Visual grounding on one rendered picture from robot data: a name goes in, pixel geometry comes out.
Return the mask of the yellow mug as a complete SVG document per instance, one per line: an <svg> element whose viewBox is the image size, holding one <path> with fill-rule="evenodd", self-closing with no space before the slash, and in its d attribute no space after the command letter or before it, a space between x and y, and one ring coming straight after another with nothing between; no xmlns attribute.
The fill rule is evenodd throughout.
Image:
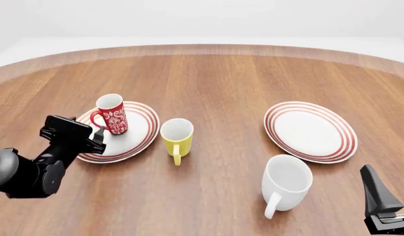
<svg viewBox="0 0 404 236"><path fill-rule="evenodd" d="M173 157L176 166L181 165L182 158L191 150L193 131L192 123L183 118L169 119L160 128L167 153Z"/></svg>

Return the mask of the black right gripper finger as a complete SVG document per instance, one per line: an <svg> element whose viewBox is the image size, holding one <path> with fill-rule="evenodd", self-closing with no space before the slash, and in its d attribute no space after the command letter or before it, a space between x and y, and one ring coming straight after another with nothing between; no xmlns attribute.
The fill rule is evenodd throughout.
<svg viewBox="0 0 404 236"><path fill-rule="evenodd" d="M371 165L364 165L360 173L365 190L366 217L377 214L394 214L404 208L404 205L384 185Z"/></svg>

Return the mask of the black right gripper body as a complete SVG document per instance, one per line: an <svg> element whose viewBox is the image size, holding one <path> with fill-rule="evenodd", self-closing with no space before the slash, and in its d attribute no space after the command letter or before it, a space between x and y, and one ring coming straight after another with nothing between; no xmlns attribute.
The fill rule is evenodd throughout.
<svg viewBox="0 0 404 236"><path fill-rule="evenodd" d="M371 214L365 211L364 222L371 235L404 235L404 214Z"/></svg>

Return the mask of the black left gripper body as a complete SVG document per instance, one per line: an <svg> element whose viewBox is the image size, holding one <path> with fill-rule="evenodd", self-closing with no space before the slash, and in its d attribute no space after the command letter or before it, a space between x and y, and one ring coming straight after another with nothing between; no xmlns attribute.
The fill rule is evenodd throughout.
<svg viewBox="0 0 404 236"><path fill-rule="evenodd" d="M102 145L94 143L92 140L93 135L94 132L90 127L85 129L43 127L40 130L40 137L50 141L45 153L50 153L51 155L103 154L106 144L104 141Z"/></svg>

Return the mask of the red mug with white pattern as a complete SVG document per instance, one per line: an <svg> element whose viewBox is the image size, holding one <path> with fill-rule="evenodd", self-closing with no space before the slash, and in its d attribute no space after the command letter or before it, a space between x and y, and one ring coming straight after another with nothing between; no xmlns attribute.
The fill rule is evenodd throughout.
<svg viewBox="0 0 404 236"><path fill-rule="evenodd" d="M127 116L123 104L123 97L119 94L106 94L96 101L97 111L90 114L90 120L93 125L102 128L94 121L96 115L100 115L105 123L105 130L112 135L122 135L128 130Z"/></svg>

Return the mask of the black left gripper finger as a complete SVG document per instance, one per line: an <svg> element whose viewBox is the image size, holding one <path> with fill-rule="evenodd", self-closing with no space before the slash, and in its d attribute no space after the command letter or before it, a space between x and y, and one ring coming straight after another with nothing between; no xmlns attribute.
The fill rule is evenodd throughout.
<svg viewBox="0 0 404 236"><path fill-rule="evenodd" d="M102 145L104 141L105 126L101 126L93 135L93 142Z"/></svg>

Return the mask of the white plate with red rings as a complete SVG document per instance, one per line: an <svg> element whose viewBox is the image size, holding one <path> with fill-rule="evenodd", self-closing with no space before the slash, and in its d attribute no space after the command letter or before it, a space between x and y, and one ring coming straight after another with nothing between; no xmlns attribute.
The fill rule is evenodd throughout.
<svg viewBox="0 0 404 236"><path fill-rule="evenodd" d="M355 131L335 112L308 102L282 102L264 115L264 128L281 149L312 163L347 161L357 151Z"/></svg>
<svg viewBox="0 0 404 236"><path fill-rule="evenodd" d="M78 155L78 159L97 164L116 163L144 151L154 141L160 128L156 112L139 102L126 101L124 108L128 131L122 135L112 135L109 131L104 131L104 153L82 153Z"/></svg>

